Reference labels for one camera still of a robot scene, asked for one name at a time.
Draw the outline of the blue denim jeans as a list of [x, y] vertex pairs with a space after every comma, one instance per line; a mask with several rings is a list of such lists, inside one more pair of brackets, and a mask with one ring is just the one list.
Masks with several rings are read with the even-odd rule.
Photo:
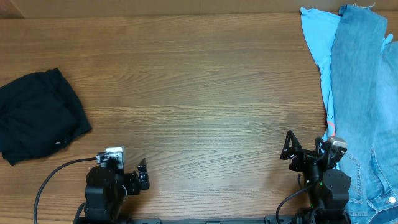
[[353, 223], [397, 222], [397, 42], [387, 19], [369, 8], [340, 8], [331, 50], [336, 135], [348, 150], [339, 168], [351, 177]]

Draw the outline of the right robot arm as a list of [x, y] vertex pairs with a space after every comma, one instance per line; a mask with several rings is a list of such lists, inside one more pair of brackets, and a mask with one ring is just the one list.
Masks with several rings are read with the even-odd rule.
[[332, 136], [326, 141], [320, 137], [315, 139], [314, 150], [304, 149], [293, 131], [287, 131], [285, 144], [280, 154], [282, 160], [291, 160], [289, 169], [298, 172], [300, 190], [289, 195], [277, 207], [275, 220], [282, 223], [279, 212], [290, 199], [307, 193], [310, 207], [301, 208], [290, 219], [291, 223], [350, 223], [345, 211], [349, 201], [351, 177], [336, 166], [346, 154], [347, 143]]

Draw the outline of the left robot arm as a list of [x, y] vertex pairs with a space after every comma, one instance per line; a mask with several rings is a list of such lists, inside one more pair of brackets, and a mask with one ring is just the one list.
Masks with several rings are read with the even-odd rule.
[[137, 171], [126, 173], [123, 161], [115, 158], [100, 159], [99, 165], [86, 176], [85, 203], [78, 207], [74, 218], [76, 224], [132, 223], [121, 215], [128, 195], [139, 195], [150, 188], [147, 161], [137, 165]]

